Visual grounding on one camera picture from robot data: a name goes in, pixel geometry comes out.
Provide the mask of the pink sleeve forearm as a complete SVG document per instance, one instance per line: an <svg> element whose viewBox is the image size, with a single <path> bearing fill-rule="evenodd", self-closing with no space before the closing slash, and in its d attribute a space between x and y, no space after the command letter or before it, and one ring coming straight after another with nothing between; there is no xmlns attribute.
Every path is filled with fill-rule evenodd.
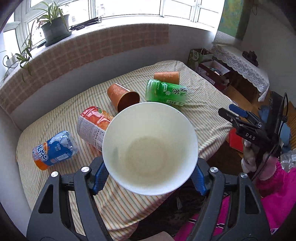
<svg viewBox="0 0 296 241"><path fill-rule="evenodd" d="M295 168L289 172L282 169L275 157L269 157L267 165L256 180L256 188L261 195L261 202L267 216L271 235L284 223L295 204ZM225 197L218 216L213 235L222 233L230 197ZM194 214L178 231L174 240L186 240L199 214Z"/></svg>

